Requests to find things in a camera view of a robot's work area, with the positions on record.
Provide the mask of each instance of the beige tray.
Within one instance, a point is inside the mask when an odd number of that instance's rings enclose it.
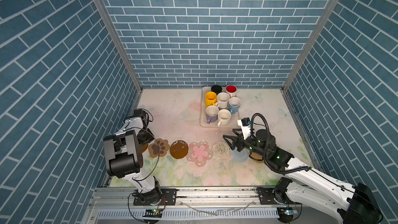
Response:
[[[212,128],[237,128],[238,127],[238,119],[239,119],[239,111],[237,113],[232,114],[231,121],[228,125],[224,127],[217,126],[218,121],[208,124],[206,119],[206,105],[205,105],[205,94],[211,91],[211,87],[203,87],[202,88],[202,98],[201,98],[201,109],[200,109],[200,125],[201,127],[212,127]]]

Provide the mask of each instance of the mug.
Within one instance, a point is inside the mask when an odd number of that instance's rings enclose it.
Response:
[[[236,113],[240,107],[240,103],[241,101],[238,97],[232,97],[231,99],[229,99],[228,101],[229,111],[232,114]]]
[[[216,106],[208,106],[206,107],[206,120],[207,123],[213,123],[217,121],[218,107]]]
[[[218,126],[226,126],[228,125],[229,121],[231,120],[231,113],[226,109],[221,109],[218,112]]]
[[[205,94],[205,98],[206,98],[206,100],[205,100],[206,107],[211,106],[211,105],[213,105],[213,106],[216,105],[217,95],[215,92],[207,92]]]
[[[219,85],[214,85],[214,86],[211,87],[211,91],[215,92],[216,95],[218,95],[219,93],[222,92],[222,87],[219,86]]]
[[[225,87],[226,92],[229,94],[229,97],[236,97],[236,87],[234,85],[228,85]]]
[[[219,93],[217,95],[216,107],[218,107],[219,109],[227,109],[228,101],[229,101],[228,93]]]

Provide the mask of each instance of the yellow mug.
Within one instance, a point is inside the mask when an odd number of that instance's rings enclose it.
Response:
[[[217,94],[215,92],[207,92],[205,95],[205,98],[206,98],[206,101],[205,101],[206,107],[211,106],[211,105],[213,105],[213,106],[216,105]]]

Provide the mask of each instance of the brick wall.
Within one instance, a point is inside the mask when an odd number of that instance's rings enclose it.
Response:
[[[137,94],[92,0],[0,0],[0,223],[75,223]]]
[[[340,0],[288,89],[326,173],[370,187],[389,223],[398,223],[397,11],[398,0]]]
[[[327,0],[104,0],[144,87],[281,87]]]

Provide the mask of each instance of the blue coaster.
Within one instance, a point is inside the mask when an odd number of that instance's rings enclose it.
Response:
[[[235,148],[234,150],[231,150],[229,154],[231,155],[232,159],[238,163],[242,163],[246,161],[247,158],[249,158],[249,152],[246,149],[243,149],[241,152],[238,152],[238,149]]]

